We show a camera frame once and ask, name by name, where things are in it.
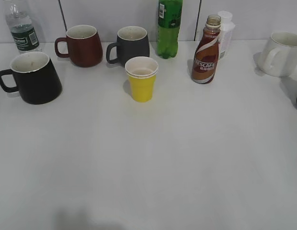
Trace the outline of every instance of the white wall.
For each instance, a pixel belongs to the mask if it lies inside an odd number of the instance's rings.
[[[297,0],[202,0],[197,40],[207,16],[232,12],[233,39],[266,39],[274,30],[297,33]]]
[[[57,0],[27,0],[40,42],[53,42],[65,34]],[[13,42],[5,21],[3,1],[0,0],[0,43]]]
[[[158,0],[61,0],[67,27],[89,24],[97,28],[101,40],[115,41],[117,31],[138,25],[148,31],[151,41],[157,38]],[[193,41],[199,0],[184,0],[179,40]]]

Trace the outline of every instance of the dark red mug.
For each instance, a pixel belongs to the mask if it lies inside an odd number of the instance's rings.
[[[59,42],[67,43],[67,54],[59,52]],[[103,58],[100,37],[96,28],[90,25],[76,25],[69,28],[66,37],[56,39],[55,52],[58,57],[70,58],[75,65],[80,67],[95,66]]]

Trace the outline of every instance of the white bottle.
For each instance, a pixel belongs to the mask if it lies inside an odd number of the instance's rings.
[[[227,53],[231,41],[231,36],[236,25],[231,21],[233,18],[232,13],[227,11],[220,11],[217,14],[221,17],[221,32],[219,36],[219,59],[221,59]]]
[[[5,18],[19,52],[41,51],[26,0],[4,0]]]

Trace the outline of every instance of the plastic bottle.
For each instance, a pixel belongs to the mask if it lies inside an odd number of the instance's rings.
[[[159,0],[157,53],[164,59],[177,54],[182,7],[183,0]]]
[[[41,51],[39,41],[24,0],[4,0],[5,18],[20,53]]]
[[[219,59],[223,58],[230,45],[231,36],[236,25],[231,21],[233,18],[232,13],[227,11],[220,11],[217,13],[221,17],[221,32],[219,36],[220,42],[220,56]]]
[[[196,83],[210,83],[216,72],[219,59],[219,41],[221,18],[209,15],[203,30],[203,37],[198,45],[192,67],[192,80]]]

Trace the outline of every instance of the bottle cap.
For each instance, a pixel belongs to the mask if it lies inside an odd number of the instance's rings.
[[[210,28],[219,28],[221,26],[221,17],[218,15],[209,15],[206,26]]]
[[[233,14],[228,11],[220,11],[217,14],[221,17],[222,23],[229,23],[233,18]]]

